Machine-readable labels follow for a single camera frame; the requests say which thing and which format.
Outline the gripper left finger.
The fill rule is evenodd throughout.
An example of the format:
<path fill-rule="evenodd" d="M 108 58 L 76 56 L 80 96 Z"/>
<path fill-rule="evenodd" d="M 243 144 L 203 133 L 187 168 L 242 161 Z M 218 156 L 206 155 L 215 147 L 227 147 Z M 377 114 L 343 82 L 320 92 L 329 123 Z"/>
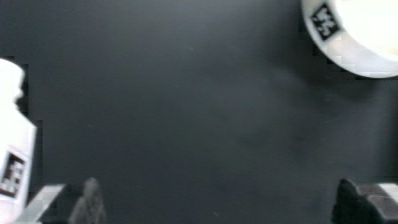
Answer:
<path fill-rule="evenodd" d="M 46 185 L 12 224 L 107 224 L 99 182 Z"/>

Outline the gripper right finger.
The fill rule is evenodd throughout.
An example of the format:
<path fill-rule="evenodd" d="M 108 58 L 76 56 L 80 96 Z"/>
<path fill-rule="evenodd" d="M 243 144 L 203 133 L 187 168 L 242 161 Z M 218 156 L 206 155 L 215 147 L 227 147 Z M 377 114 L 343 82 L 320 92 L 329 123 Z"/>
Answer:
<path fill-rule="evenodd" d="M 332 224 L 398 224 L 398 184 L 343 179 L 330 220 Z"/>

